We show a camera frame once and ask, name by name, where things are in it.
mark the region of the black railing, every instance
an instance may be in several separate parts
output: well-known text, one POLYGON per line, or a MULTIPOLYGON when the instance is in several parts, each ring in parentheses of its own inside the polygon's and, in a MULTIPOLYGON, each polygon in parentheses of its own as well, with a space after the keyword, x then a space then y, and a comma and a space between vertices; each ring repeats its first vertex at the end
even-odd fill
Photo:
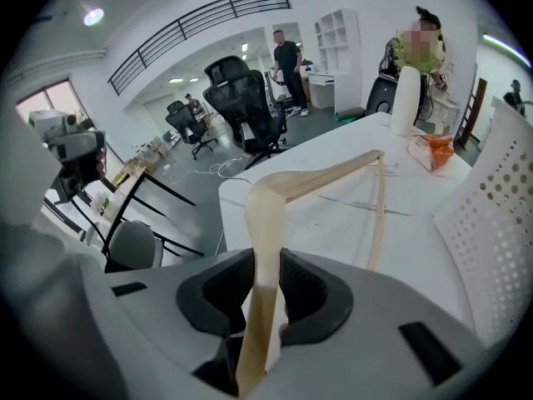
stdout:
POLYGON ((137 48, 107 80, 120 95, 151 63, 208 28, 252 13, 290 9, 289 0, 216 0, 179 17, 161 28, 137 48))

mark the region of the office chair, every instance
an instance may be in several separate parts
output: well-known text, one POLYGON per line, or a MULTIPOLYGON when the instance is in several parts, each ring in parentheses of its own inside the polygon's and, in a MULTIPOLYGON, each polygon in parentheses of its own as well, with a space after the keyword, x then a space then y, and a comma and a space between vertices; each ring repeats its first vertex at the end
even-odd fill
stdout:
POLYGON ((286 132, 285 113, 272 117, 260 72, 248 70, 238 57, 225 57, 207 67, 205 73, 213 84, 203 97, 228 122, 234 143, 255 155, 245 169, 285 151, 278 143, 286 132))
POLYGON ((196 120, 188 105, 185 105, 181 101, 175 101, 167 107, 167 110, 169 114, 165 117, 165 120, 180 133, 183 142, 190 143, 194 146, 192 148, 192 157, 195 160, 202 148, 207 147, 213 151, 208 144, 213 141, 218 143, 218 139, 214 138, 208 141, 202 141, 202 136, 206 132, 206 129, 203 124, 196 120))

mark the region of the orange bag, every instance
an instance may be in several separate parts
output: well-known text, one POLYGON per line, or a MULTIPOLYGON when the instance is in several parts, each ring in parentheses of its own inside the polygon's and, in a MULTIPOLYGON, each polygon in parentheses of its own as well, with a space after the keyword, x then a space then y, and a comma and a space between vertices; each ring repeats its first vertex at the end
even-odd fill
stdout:
POLYGON ((432 133, 415 136, 409 141, 407 151, 424 168, 433 172, 453 156, 453 137, 432 133))

